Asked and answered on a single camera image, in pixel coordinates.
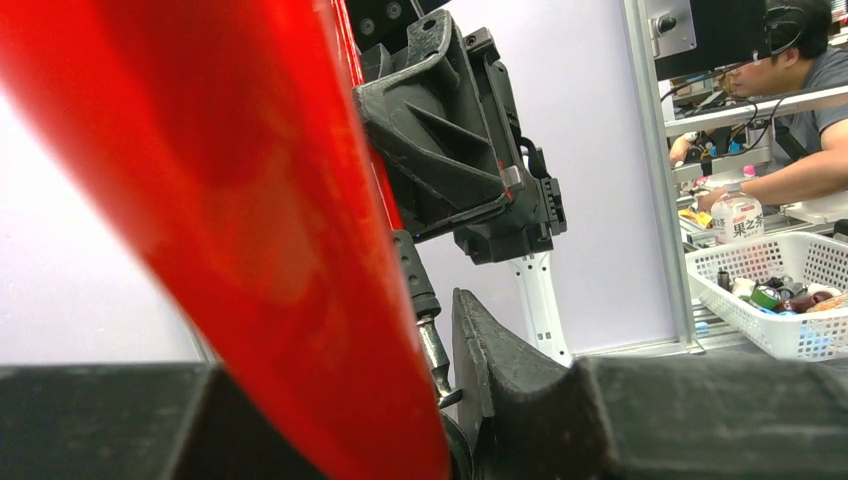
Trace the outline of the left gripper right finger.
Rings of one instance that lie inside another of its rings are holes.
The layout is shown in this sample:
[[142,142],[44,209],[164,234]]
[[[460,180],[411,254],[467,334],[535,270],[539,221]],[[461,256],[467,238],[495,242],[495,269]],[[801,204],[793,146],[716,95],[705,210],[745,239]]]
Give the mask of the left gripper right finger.
[[847,373],[744,353],[563,366],[452,298],[459,424],[478,479],[843,479]]

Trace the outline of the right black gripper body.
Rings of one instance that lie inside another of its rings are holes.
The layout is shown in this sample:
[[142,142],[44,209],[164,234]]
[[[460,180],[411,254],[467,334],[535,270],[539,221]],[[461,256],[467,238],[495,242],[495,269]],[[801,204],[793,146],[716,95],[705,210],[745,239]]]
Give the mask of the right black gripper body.
[[413,239],[451,234],[477,265],[550,251],[567,228],[561,191],[522,133],[491,32],[463,33],[442,1],[347,9],[354,103]]

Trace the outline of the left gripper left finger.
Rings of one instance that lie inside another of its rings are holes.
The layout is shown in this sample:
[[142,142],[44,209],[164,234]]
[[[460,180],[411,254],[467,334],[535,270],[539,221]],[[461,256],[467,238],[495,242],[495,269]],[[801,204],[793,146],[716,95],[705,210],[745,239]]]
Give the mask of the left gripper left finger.
[[221,367],[10,366],[5,479],[317,479]]

